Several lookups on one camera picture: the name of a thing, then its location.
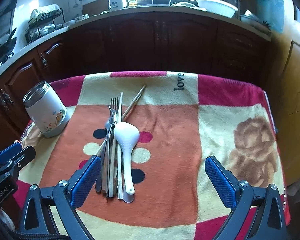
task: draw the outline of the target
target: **yellow wooden door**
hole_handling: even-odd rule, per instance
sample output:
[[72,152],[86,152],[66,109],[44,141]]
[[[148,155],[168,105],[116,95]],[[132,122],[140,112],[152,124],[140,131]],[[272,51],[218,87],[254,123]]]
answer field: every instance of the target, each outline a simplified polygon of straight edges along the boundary
[[283,33],[274,33],[265,89],[278,129],[281,160],[289,185],[300,178],[300,23],[292,0],[284,0]]

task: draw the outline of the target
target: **white kettle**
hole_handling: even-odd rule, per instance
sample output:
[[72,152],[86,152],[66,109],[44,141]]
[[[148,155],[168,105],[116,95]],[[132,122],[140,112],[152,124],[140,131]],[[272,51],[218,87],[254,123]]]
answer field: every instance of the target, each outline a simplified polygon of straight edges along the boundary
[[123,0],[110,0],[110,11],[116,11],[123,8],[127,8],[129,6],[129,0],[127,1],[127,5],[123,6]]

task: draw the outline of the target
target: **black dot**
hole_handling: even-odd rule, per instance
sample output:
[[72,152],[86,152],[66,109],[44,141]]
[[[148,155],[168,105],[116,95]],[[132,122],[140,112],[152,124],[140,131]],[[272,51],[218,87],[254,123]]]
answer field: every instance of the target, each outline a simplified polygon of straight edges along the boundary
[[132,169],[131,176],[133,184],[143,182],[143,180],[145,179],[145,173],[140,169]]
[[106,129],[97,129],[93,132],[93,137],[96,139],[103,139],[107,135]]

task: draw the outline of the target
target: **screw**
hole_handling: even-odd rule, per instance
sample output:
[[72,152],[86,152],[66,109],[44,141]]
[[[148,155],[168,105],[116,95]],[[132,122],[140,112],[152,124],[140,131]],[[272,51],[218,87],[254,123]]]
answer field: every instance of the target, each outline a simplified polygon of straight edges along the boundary
[[59,181],[59,186],[60,187],[64,187],[65,185],[67,185],[67,181],[66,180]]
[[278,187],[276,184],[270,184],[270,188],[273,190],[277,190]]
[[37,189],[37,185],[31,185],[31,187],[30,187],[30,190],[31,191],[34,191],[34,190],[36,190]]
[[246,180],[242,180],[242,181],[240,181],[240,185],[242,187],[247,187],[249,185],[249,183]]

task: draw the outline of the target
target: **colorful blanket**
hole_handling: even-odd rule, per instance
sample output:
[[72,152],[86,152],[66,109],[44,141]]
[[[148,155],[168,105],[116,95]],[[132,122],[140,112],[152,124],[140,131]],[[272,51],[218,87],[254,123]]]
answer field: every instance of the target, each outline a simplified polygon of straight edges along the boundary
[[[140,131],[132,154],[134,201],[107,201],[93,187],[77,210],[95,239],[212,239],[230,210],[204,171],[210,155],[239,180],[258,187],[275,183],[290,221],[264,91],[249,83],[175,72],[103,73],[53,82],[72,117],[54,138],[30,136],[30,125],[23,142],[34,143],[37,156],[21,170],[19,205],[31,184],[54,186],[82,167],[106,135],[110,98],[123,91],[126,107],[144,84],[144,95],[127,119]],[[237,239],[244,238],[254,211]]]

